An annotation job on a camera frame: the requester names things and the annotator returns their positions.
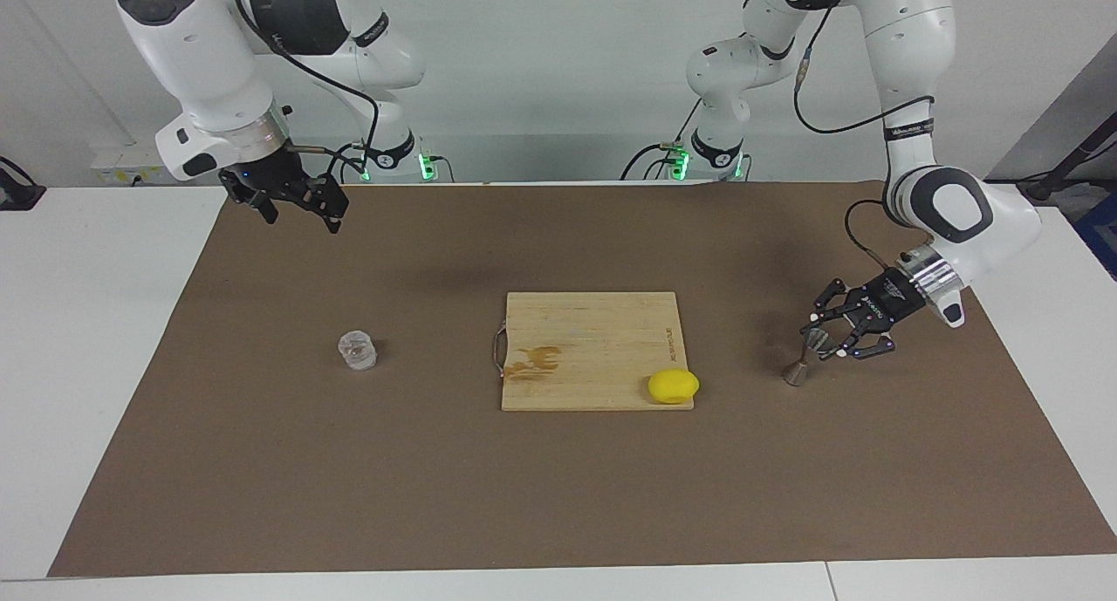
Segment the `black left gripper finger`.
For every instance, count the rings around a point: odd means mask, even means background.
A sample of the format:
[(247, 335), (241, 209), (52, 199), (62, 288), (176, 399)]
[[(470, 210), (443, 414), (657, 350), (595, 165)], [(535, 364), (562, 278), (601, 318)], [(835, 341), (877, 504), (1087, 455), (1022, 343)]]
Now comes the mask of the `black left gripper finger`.
[(833, 279), (814, 302), (809, 322), (801, 328), (801, 335), (821, 328), (830, 319), (846, 319), (851, 334), (863, 336), (876, 331), (876, 292), (869, 284), (849, 288), (841, 279)]
[(821, 361), (832, 357), (853, 357), (858, 361), (880, 356), (896, 350), (890, 331), (896, 319), (882, 316), (846, 319), (851, 323), (848, 334), (838, 338), (828, 338), (825, 346), (820, 349)]

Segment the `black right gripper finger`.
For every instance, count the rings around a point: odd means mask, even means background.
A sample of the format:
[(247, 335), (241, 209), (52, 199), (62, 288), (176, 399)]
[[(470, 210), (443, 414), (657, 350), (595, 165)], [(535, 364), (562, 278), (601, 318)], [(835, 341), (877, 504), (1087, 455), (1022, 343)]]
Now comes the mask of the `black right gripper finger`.
[(350, 200), (335, 177), (306, 177), (297, 183), (297, 206), (319, 216), (331, 233), (338, 233)]
[(226, 192), (236, 206), (251, 208), (252, 211), (262, 216), (264, 222), (274, 225), (278, 219), (278, 210), (270, 195), (260, 190), (254, 190), (240, 182), (227, 182)]

